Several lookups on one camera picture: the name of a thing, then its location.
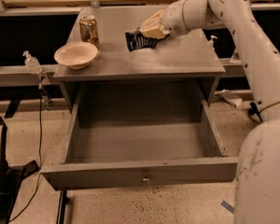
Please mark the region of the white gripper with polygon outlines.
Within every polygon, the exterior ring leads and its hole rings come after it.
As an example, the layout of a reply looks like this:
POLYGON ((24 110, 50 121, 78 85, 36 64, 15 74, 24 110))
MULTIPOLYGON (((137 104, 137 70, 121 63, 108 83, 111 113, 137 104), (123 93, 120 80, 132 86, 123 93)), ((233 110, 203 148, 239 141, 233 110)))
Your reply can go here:
POLYGON ((144 37, 156 39, 163 39, 168 34, 173 37, 188 34, 183 16, 184 5, 185 0, 179 0, 165 10, 159 10, 140 25, 140 33, 144 37))

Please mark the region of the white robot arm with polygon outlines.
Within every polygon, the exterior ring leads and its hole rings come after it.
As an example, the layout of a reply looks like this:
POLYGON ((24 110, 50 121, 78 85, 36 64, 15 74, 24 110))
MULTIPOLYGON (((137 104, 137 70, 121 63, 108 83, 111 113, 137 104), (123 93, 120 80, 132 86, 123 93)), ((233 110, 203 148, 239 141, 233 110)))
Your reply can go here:
POLYGON ((280 53, 249 0, 179 0, 144 21, 140 32, 164 38, 220 26, 231 33, 262 118, 239 153, 234 224, 280 224, 280 53))

